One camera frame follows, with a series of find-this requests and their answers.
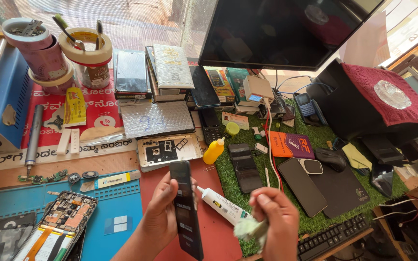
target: blue repair mat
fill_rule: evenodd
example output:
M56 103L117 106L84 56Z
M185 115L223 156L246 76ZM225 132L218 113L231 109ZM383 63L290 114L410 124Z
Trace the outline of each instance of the blue repair mat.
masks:
M101 175L98 178L125 172ZM86 227L82 260L109 260L130 237L142 218L140 184L139 180L131 180L87 192L79 190L83 182L92 180L82 178L72 186L73 192L99 200ZM69 190L69 186L70 183L65 180L0 190L0 219L36 212L39 222L46 204L57 197L47 192Z

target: yellow bottle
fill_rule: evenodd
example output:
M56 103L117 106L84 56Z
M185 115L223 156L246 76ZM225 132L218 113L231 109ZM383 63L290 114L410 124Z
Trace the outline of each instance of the yellow bottle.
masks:
M216 159L222 154L222 152L224 151L225 144L224 139L225 137L223 137L222 139L214 140L210 143L208 150L202 156L202 160L206 164L214 164L214 162L216 162Z

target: blue cable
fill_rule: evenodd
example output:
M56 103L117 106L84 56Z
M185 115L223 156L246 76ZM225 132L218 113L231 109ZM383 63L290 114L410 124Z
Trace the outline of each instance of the blue cable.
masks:
M307 87L307 86L309 86L309 85L313 85L313 84L321 84L321 85L325 85L325 86L327 86L327 87L328 87L328 89L329 89L330 91L333 91L332 87L330 87L330 86L328 86L328 85L326 85L326 84L323 84L323 83L310 83L310 84L306 84L305 86L302 86L301 88L299 88L298 90L296 90L296 91L294 91L294 92L277 92L277 93L294 94L295 92L299 92L302 88Z

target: green grass mat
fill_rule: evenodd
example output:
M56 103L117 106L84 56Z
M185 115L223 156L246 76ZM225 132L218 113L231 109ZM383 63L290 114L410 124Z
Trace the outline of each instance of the green grass mat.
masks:
M291 100L287 100L289 104L295 104ZM222 117L222 113L218 112L219 119ZM249 127L259 127L259 131L263 130L262 125L265 123L265 120L259 120L256 115L248 115L249 119ZM279 131L279 128L276 127L276 123L281 123L280 120L273 120L271 131ZM336 138L336 135L333 133L331 128L329 127L314 127L310 125L306 125L302 120L299 114L298 108L296 108L296 119L295 119L295 128L290 128L284 124L281 124L280 131L286 133L297 133L297 134L304 134L309 136L309 140L311 142L312 148L315 150L316 148L328 148L327 140L332 141ZM225 126L221 126L221 131L224 131ZM216 169L219 174L220 182L222 184L222 189L224 190L225 197L229 199L234 204L240 206L241 208L251 211L251 207L248 205L249 194L242 194L240 191L240 187L238 186L238 181L236 180L235 171L233 169L233 165L230 160L230 156L227 150L227 146L229 144L236 144L236 143L247 143L250 147L254 147L256 144L256 140L254 140L252 131L250 130L240 130L240 133L236 135L233 139L225 140L225 150L224 152L218 157L216 160ZM260 144L267 146L267 141L265 138L259 141ZM361 151L365 156L370 154L370 151L367 150L359 141L353 140L351 141L356 148ZM287 158L276 158L276 165L278 166L280 163L287 160ZM261 174L261 180L265 186L267 186L266 177L264 175L264 164L269 169L269 179L270 179L270 186L273 188L278 187L278 181L273 172L272 168L270 167L269 155L260 155L255 156L254 161L256 162L257 168L259 173ZM302 208L299 206L299 203L294 198L292 192L288 189L286 183L283 182L283 189L285 194L288 198L293 202L293 204L299 209L299 234L309 233L315 234L325 228L329 227L330 225L341 223L358 213L365 213L367 217L371 217L371 211L374 207L379 204L384 203L385 201L389 200L389 198L384 197L381 195L376 189L374 189L369 183L369 176L361 176L359 175L354 169L354 174L356 175L357 179L362 183L364 189L370 196L370 201L364 205L361 205L352 211L344 213L334 219L328 219L325 215L320 212L315 217L310 218L308 217ZM393 193L392 198L398 198L403 195L404 192L408 191L407 187L401 181L398 175L394 175L393 178ZM249 242L240 241L241 251L243 252L244 256L249 256L258 251L258 247L255 245L254 241L251 240Z

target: glue tube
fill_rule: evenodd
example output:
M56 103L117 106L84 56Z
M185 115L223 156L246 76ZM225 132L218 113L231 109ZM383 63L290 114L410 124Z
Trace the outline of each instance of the glue tube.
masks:
M224 198L212 189L203 189L199 186L197 188L199 192L202 193L201 199L209 204L217 212L219 212L219 214L222 215L222 217L224 217L230 223L232 223L232 225L235 226L241 218L253 217L246 210L231 203L228 199Z

